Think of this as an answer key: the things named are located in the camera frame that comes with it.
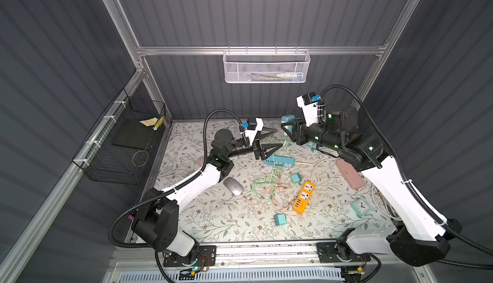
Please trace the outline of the teal charger plug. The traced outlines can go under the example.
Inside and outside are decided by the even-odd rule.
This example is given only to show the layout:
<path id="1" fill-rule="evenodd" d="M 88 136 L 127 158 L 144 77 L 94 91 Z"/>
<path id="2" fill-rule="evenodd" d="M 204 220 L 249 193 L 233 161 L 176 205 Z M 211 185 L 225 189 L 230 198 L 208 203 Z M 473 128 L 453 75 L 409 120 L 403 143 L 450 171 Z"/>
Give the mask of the teal charger plug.
<path id="1" fill-rule="evenodd" d="M 292 115 L 292 114 L 284 115 L 281 118 L 281 123 L 290 123 L 290 122 L 292 122 L 294 120 L 295 120 L 295 116 L 294 115 Z"/>

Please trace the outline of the blue-grey charger plug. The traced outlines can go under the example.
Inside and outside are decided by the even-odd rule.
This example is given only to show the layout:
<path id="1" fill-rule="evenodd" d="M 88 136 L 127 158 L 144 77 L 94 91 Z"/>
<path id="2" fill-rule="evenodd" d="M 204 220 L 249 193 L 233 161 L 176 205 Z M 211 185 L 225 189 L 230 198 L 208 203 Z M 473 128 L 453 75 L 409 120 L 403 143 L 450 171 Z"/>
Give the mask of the blue-grey charger plug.
<path id="1" fill-rule="evenodd" d="M 293 184 L 298 184 L 298 183 L 302 182 L 302 177 L 301 177 L 300 173 L 291 174 L 290 179 L 291 179 L 291 182 Z"/>

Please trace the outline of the silver grey wireless mouse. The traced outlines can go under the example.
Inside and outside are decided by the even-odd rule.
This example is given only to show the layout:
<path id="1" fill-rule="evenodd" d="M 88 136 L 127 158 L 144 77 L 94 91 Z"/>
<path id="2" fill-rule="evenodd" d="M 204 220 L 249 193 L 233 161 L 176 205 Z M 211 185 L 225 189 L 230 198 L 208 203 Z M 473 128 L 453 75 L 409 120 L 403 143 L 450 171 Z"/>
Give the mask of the silver grey wireless mouse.
<path id="1" fill-rule="evenodd" d="M 223 185 L 234 195 L 241 196 L 244 192 L 244 187 L 233 177 L 227 177 L 223 181 Z"/>

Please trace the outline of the pink wireless mouse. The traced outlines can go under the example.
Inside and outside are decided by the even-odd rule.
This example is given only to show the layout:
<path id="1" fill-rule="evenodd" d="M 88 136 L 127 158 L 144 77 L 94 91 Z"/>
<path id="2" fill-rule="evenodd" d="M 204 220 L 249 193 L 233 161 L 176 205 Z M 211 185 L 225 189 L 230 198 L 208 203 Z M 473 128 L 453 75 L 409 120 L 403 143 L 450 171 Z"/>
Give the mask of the pink wireless mouse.
<path id="1" fill-rule="evenodd" d="M 204 158 L 199 157 L 195 162 L 195 168 L 200 169 L 202 167 L 203 163 L 204 163 Z"/>

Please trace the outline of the teal charger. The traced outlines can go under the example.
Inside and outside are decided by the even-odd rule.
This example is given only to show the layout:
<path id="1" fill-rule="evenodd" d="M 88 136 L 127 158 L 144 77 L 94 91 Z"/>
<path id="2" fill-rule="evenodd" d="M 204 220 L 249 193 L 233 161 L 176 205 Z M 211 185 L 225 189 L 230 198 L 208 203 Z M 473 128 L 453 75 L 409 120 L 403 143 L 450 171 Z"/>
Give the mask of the teal charger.
<path id="1" fill-rule="evenodd" d="M 287 217 L 285 214 L 275 214 L 273 218 L 276 226 L 283 226 L 287 224 Z"/>

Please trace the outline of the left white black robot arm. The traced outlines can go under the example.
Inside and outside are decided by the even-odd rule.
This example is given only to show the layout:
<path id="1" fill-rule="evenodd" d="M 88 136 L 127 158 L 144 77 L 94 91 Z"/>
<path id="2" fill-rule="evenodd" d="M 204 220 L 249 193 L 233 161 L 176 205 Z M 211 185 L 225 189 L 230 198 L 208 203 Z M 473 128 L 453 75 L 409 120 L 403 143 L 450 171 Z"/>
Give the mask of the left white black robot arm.
<path id="1" fill-rule="evenodd" d="M 207 141 L 208 121 L 204 122 L 202 138 L 204 160 L 200 169 L 163 190 L 151 188 L 136 205 L 119 215 L 110 225 L 109 241 L 120 248 L 152 248 L 155 253 L 171 252 L 191 264 L 199 255 L 199 242 L 179 228 L 179 215 L 199 194 L 227 178 L 234 167 L 232 157 L 252 153 L 257 160 L 265 160 L 282 148 L 281 143 L 262 144 L 262 140 L 277 130 L 264 126 L 261 118 L 238 123 L 240 138 L 229 129 L 216 132 L 211 143 Z M 116 238 L 114 231 L 124 219 L 132 220 L 131 230 L 142 243 L 126 243 Z"/>

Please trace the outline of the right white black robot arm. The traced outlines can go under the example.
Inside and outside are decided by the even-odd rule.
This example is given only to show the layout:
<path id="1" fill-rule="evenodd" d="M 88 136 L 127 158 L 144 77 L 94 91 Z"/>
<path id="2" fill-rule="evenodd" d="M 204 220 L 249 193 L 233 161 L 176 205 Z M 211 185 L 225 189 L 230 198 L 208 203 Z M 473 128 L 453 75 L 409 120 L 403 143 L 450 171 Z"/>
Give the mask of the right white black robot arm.
<path id="1" fill-rule="evenodd" d="M 337 152 L 339 159 L 362 173 L 380 191 L 401 219 L 395 227 L 381 232 L 347 229 L 335 244 L 341 261 L 352 261 L 361 254 L 389 254 L 411 266 L 439 262 L 477 270 L 492 269 L 492 265 L 445 258 L 452 239 L 488 255 L 492 255 L 492 250 L 463 236 L 457 220 L 447 219 L 423 197 L 406 175 L 397 151 L 364 105 L 360 108 L 376 135 L 358 132 L 358 112 L 353 106 L 329 109 L 323 96 L 314 92 L 297 97 L 297 105 L 303 117 L 281 125 L 287 136 L 297 145 L 314 143 Z"/>

